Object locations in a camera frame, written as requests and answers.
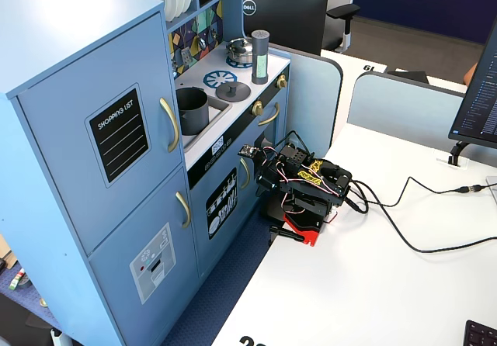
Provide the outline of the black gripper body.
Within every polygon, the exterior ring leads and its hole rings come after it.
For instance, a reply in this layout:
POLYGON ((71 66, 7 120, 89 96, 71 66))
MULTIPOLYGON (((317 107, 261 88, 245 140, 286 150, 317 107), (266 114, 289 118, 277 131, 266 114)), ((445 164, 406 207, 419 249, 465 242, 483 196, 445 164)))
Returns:
POLYGON ((255 160, 255 181, 257 190, 255 195, 262 196, 265 192, 284 195, 290 192, 290 187, 283 176, 286 160, 265 158, 255 160))

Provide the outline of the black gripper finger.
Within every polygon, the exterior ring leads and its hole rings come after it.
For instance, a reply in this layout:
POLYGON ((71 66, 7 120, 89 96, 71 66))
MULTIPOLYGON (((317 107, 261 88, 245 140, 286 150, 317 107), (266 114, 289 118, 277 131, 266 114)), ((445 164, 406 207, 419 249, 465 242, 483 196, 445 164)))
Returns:
POLYGON ((280 205, 280 198, 278 196, 269 196, 262 201, 261 215, 264 217, 272 218, 274 220, 284 220, 284 211, 280 205))

